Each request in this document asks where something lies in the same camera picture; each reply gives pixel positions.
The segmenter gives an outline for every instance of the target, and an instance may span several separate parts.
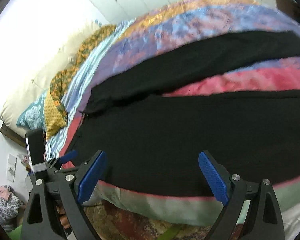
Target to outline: pink fabric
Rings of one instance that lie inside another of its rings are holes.
[[[73,138],[75,132],[77,131],[77,128],[80,126],[81,120],[82,120],[82,118],[80,116],[74,117],[74,119],[72,120],[71,125],[68,129],[66,143],[63,146],[62,150],[59,152],[59,157],[65,155],[66,150],[68,149],[68,147],[72,141],[72,138]],[[67,163],[63,164],[62,167],[64,169],[69,169],[69,168],[74,168],[74,165],[71,161],[68,161]]]
[[[243,90],[282,91],[300,89],[300,69],[259,68],[216,75],[199,82],[186,85],[166,97],[211,95]]]
[[[8,200],[10,197],[11,192],[6,189],[5,187],[0,187],[0,197],[4,198],[5,200]]]

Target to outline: black cloth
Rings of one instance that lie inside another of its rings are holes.
[[[104,150],[104,180],[137,192],[212,195],[198,166],[203,150],[231,174],[276,184],[300,175],[300,90],[149,96],[85,118],[72,149],[75,165]]]
[[[193,42],[94,87],[84,112],[97,113],[255,62],[293,56],[300,56],[300,38],[293,32],[227,33]]]

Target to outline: blue gripper pad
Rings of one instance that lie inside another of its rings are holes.
[[[199,167],[216,200],[222,202],[225,206],[229,201],[227,186],[204,152],[199,154]]]
[[[107,167],[107,157],[105,152],[101,152],[98,158],[91,165],[84,178],[79,183],[78,202],[89,200],[98,180]]]
[[[68,152],[67,154],[61,156],[59,158],[59,162],[62,163],[62,164],[65,164],[68,161],[72,160],[77,155],[78,155],[78,152],[76,150],[72,150],[71,152]]]

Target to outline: pink cloth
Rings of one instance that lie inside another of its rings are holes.
[[[4,198],[5,200],[8,200],[11,195],[11,192],[6,189],[5,187],[0,187],[0,197]]]
[[[166,97],[211,95],[243,90],[283,91],[300,89],[300,69],[259,68],[216,75],[181,87]]]

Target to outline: green strap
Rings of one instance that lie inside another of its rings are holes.
[[[157,240],[172,240],[182,227],[182,224],[173,224],[167,231],[160,235]]]
[[[20,240],[21,239],[21,228],[22,225],[18,226],[15,230],[11,231],[8,236],[11,240]]]

